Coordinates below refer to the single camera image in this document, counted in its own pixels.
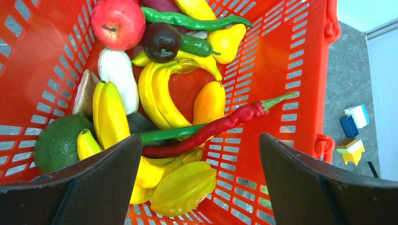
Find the gray floor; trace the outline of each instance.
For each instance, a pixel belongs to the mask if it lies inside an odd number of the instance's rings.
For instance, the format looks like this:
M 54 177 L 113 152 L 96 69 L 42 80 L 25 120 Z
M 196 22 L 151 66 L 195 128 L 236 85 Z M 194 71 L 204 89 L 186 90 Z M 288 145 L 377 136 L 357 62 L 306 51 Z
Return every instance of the gray floor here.
M 365 152 L 362 153 L 358 166 L 352 162 L 345 165 L 342 155 L 336 150 L 332 164 L 355 173 L 373 176 L 367 164 L 371 161 L 380 176 L 366 37 L 344 23 L 340 23 L 340 27 L 342 35 L 329 50 L 323 132 L 332 137 L 336 144 L 340 143 L 346 138 L 340 124 L 344 109 L 365 104 L 370 124 L 359 129 L 357 138 L 362 140 Z

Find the red apple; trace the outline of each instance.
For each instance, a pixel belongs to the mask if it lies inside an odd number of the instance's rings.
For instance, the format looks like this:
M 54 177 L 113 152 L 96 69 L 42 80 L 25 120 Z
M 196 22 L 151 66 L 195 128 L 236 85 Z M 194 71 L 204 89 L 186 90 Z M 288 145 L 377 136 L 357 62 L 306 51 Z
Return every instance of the red apple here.
M 137 0 L 100 0 L 92 9 L 94 35 L 106 47 L 125 51 L 144 36 L 145 16 Z

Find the toy block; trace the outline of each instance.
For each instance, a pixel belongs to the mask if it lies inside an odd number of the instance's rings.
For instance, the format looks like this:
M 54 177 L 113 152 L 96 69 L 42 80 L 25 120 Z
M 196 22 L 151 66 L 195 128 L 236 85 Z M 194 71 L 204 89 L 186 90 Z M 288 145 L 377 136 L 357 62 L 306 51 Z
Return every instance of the toy block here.
M 360 147 L 363 147 L 361 139 L 358 138 L 347 138 L 336 146 L 336 149 L 340 153 L 354 153 Z
M 352 116 L 357 128 L 363 128 L 370 123 L 369 116 L 367 114 L 365 104 L 352 106 L 344 109 L 346 116 Z
M 346 137 L 355 138 L 359 131 L 355 125 L 354 119 L 352 116 L 344 116 L 340 119 L 341 126 L 343 127 L 344 133 Z
M 347 165 L 348 162 L 353 162 L 355 165 L 358 165 L 358 162 L 360 161 L 362 157 L 362 152 L 365 151 L 365 148 L 362 146 L 359 149 L 357 149 L 353 153 L 341 153 L 343 156 L 344 163 Z

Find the pear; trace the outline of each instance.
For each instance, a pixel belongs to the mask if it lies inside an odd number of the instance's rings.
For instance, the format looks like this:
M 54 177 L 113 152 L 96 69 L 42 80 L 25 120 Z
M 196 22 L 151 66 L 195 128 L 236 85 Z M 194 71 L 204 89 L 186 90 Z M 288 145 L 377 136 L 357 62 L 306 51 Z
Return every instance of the pear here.
M 221 64 L 231 63 L 236 57 L 239 43 L 245 34 L 246 27 L 241 23 L 211 32 L 207 41 L 212 45 L 213 51 L 221 53 L 221 55 L 212 54 L 215 60 Z

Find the red plastic basket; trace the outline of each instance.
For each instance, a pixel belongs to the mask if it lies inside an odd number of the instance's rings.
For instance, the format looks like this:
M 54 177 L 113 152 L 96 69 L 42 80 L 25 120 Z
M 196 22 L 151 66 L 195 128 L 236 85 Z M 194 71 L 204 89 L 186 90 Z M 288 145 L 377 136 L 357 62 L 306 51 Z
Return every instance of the red plastic basket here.
M 97 72 L 102 44 L 90 28 L 94 2 L 2 1 L 0 183 L 28 181 L 40 174 L 32 154 L 38 134 L 71 112 L 84 69 Z M 217 170 L 217 186 L 197 210 L 164 218 L 150 211 L 148 204 L 132 205 L 126 222 L 275 223 L 258 151 L 261 132 L 331 162 L 334 141 L 322 134 L 322 128 L 329 45 L 340 36 L 337 0 L 209 0 L 209 5 L 218 17 L 241 15 L 253 23 L 236 59 L 220 65 L 226 114 L 247 102 L 288 91 L 300 95 L 273 107 L 269 116 L 207 143 L 203 160 Z M 140 70 L 135 67 L 135 76 Z M 187 102 L 192 103 L 211 79 L 201 69 L 191 76 L 196 85 L 177 85 L 183 81 L 178 75 L 170 81 L 172 98 L 189 119 L 192 106 Z

